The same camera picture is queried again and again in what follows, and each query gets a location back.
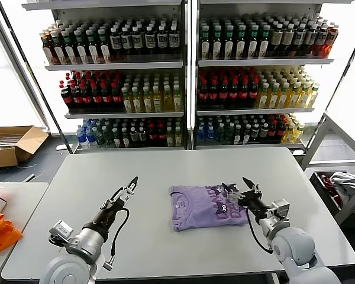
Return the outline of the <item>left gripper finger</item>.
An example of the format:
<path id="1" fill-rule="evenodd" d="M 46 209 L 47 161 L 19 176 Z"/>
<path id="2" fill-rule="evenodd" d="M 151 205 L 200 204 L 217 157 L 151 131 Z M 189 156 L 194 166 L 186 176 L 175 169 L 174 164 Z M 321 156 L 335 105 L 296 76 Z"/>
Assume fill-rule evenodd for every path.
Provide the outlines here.
<path id="1" fill-rule="evenodd" d="M 134 191 L 137 187 L 137 182 L 138 182 L 138 176 L 134 177 L 132 181 L 128 184 L 127 187 L 125 187 L 120 194 L 120 199 L 124 202 L 127 203 L 128 200 L 134 195 Z"/>
<path id="2" fill-rule="evenodd" d="M 125 201 L 121 197 L 127 192 L 126 188 L 119 188 L 111 198 L 107 199 L 100 207 L 101 211 L 119 211 L 124 208 Z"/>

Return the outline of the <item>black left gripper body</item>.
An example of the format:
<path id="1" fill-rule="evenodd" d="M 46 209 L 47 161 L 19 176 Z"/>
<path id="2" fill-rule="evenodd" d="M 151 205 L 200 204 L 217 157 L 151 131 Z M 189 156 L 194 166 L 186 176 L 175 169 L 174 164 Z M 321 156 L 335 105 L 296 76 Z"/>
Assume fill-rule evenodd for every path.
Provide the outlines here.
<path id="1" fill-rule="evenodd" d="M 86 223 L 84 228 L 91 229 L 99 234 L 108 234 L 117 212 L 123 210 L 124 205 L 124 202 L 104 202 L 94 219 Z"/>

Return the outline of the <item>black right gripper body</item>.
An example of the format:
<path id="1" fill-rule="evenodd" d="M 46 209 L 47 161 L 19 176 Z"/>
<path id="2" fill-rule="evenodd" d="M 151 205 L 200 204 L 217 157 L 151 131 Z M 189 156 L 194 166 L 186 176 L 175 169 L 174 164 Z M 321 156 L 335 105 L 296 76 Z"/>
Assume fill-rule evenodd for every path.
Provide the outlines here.
<path id="1" fill-rule="evenodd" d="M 247 207 L 256 217 L 256 219 L 267 218 L 268 206 L 262 201 L 261 192 L 243 192 L 240 194 L 238 205 Z"/>

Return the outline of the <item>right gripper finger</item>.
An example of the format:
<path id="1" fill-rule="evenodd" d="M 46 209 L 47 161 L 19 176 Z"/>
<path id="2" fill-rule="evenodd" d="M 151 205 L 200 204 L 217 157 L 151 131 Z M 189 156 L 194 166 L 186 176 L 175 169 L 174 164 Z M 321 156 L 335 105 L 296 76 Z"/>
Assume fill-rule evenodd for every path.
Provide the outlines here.
<path id="1" fill-rule="evenodd" d="M 238 203 L 242 200 L 243 194 L 240 192 L 237 183 L 222 183 L 222 187 L 224 189 L 224 192 L 226 193 L 227 199 L 231 203 Z"/>
<path id="2" fill-rule="evenodd" d="M 255 184 L 252 180 L 250 180 L 246 177 L 243 177 L 243 182 L 249 188 L 249 190 L 243 192 L 243 194 L 254 194 L 254 195 L 261 194 L 261 190 L 259 189 L 259 184 Z"/>

